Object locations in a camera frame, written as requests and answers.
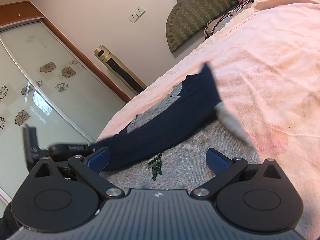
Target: flower pattern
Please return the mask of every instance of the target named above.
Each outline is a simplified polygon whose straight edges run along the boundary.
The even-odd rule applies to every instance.
[[[76,61],[76,60],[71,60],[70,62],[69,62],[69,65],[70,66],[74,66],[74,65],[77,65],[78,64],[78,62]]]
[[[38,87],[44,86],[44,82],[42,80],[36,82],[36,84],[38,85]]]
[[[40,72],[48,73],[51,72],[56,68],[56,65],[53,62],[49,62],[48,64],[43,65],[40,67]]]
[[[30,115],[23,109],[21,112],[19,112],[16,116],[16,124],[17,125],[23,125],[26,120],[30,118]]]
[[[61,72],[61,75],[66,78],[72,77],[75,74],[76,72],[71,67],[65,67]]]
[[[34,41],[35,41],[35,38],[36,38],[36,37],[35,37],[34,35],[31,35],[29,38],[26,39],[26,43],[29,44],[29,43],[31,43],[31,42],[34,42]]]
[[[0,89],[0,101],[5,98],[5,96],[7,95],[7,92],[8,92],[8,88],[6,86],[3,86]]]
[[[3,128],[4,128],[4,118],[0,116],[0,131],[2,131]]]
[[[56,88],[59,90],[60,93],[62,93],[64,90],[68,88],[68,84],[60,83],[56,85]]]
[[[28,88],[28,85],[26,85],[22,90],[21,90],[21,94],[23,96],[25,96],[27,94],[27,88]],[[31,86],[29,86],[29,90],[28,90],[28,93],[30,93],[33,89],[31,88]]]

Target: pink blanket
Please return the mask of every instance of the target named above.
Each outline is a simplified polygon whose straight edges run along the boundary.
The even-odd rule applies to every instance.
[[[255,0],[125,105],[100,138],[123,129],[203,62],[260,160],[275,158],[304,202],[297,231],[320,236],[320,0]]]

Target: blue gripper pad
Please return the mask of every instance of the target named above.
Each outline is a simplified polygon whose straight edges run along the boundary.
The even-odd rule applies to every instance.
[[[220,174],[233,164],[232,160],[213,148],[207,151],[206,161],[208,167],[215,175]]]
[[[84,164],[96,173],[100,173],[109,164],[110,152],[108,148],[103,147],[84,159]]]

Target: logo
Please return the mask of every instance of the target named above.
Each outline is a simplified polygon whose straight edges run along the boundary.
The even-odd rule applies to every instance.
[[[157,192],[157,193],[155,193],[155,196],[156,197],[162,197],[162,196],[164,196],[164,194],[162,194],[161,192]]]
[[[152,157],[148,162],[148,169],[152,169],[152,179],[156,181],[157,175],[162,175],[162,161],[161,161],[162,153]]]

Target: circular cap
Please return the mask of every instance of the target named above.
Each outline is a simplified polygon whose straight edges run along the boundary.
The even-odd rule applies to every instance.
[[[48,201],[51,198],[59,201]],[[35,204],[38,208],[46,211],[56,211],[65,208],[71,203],[72,196],[60,189],[49,189],[39,193],[35,197]]]
[[[196,188],[193,193],[195,195],[197,195],[198,197],[204,197],[209,195],[209,190],[205,189],[205,188]]]
[[[268,190],[252,190],[243,196],[245,204],[258,211],[270,211],[276,209],[281,199],[276,193]]]
[[[91,187],[48,176],[22,184],[11,208],[15,220],[26,228],[59,233],[83,225],[94,216],[99,205],[98,195]]]
[[[110,188],[106,191],[106,194],[109,197],[118,197],[120,196],[122,191],[119,188]]]

